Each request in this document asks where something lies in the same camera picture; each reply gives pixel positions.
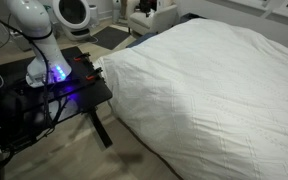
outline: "chair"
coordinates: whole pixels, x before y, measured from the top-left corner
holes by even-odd
[[[145,13],[134,12],[139,0],[128,0],[126,17],[128,19],[129,33],[132,30],[144,35],[146,33],[161,33],[175,24],[177,5],[169,3],[163,9],[156,11],[153,17],[146,17]]]

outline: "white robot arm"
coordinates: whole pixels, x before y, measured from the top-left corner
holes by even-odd
[[[5,0],[5,3],[22,32],[33,39],[48,60],[48,83],[64,81],[72,69],[56,43],[44,6],[38,0]],[[33,45],[32,49],[36,57],[27,67],[26,81],[32,87],[40,87],[47,77],[46,65],[40,51]]]

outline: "table leg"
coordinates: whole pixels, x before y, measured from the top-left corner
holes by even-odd
[[[112,140],[109,137],[109,135],[107,134],[107,132],[105,131],[101,121],[99,120],[99,118],[98,118],[98,116],[96,114],[96,110],[91,110],[88,113],[91,116],[92,123],[93,123],[98,135],[100,136],[104,146],[106,148],[110,147],[113,144]]]

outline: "white bedsheet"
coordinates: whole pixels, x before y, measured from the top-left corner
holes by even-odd
[[[114,111],[184,179],[288,179],[288,48],[198,19],[99,64]]]

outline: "floor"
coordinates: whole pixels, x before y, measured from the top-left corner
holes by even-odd
[[[111,20],[102,21],[92,34],[111,24]],[[111,26],[127,31],[122,26]],[[71,42],[62,33],[57,41],[61,49],[78,46],[83,52],[90,52],[91,60],[95,61],[124,49],[136,38],[136,34],[128,37],[113,51],[96,44]],[[30,56],[31,51],[22,52],[8,43],[0,50],[0,64]],[[104,149],[88,117],[79,115],[59,124],[53,134],[16,155],[4,170],[5,179],[178,179],[111,114],[107,103],[99,106],[98,115],[112,138],[112,147]]]

